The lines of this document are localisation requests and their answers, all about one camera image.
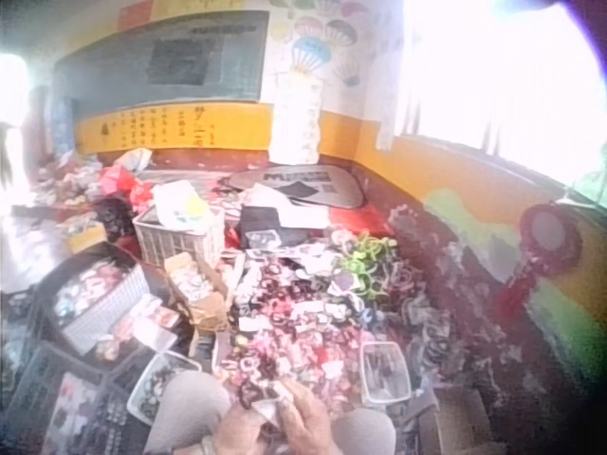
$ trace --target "gray pants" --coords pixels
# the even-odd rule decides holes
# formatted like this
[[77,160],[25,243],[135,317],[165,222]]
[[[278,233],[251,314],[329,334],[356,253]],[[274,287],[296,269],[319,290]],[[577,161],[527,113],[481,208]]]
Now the gray pants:
[[[162,397],[146,452],[193,446],[213,434],[230,408],[228,392],[210,374],[176,376]],[[357,409],[333,423],[333,440],[344,455],[393,455],[396,433],[381,412]]]

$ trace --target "pile of hair accessories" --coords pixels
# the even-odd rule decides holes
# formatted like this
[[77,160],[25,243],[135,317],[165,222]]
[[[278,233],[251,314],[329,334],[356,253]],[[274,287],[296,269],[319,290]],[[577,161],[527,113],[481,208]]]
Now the pile of hair accessories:
[[316,249],[334,260],[314,275],[301,258],[248,260],[232,306],[232,349],[214,368],[245,408],[271,399],[272,384],[286,375],[333,417],[351,410],[360,402],[361,343],[387,339],[395,319],[402,326],[400,304],[423,289],[421,272],[399,257],[392,239],[336,231],[325,251]]

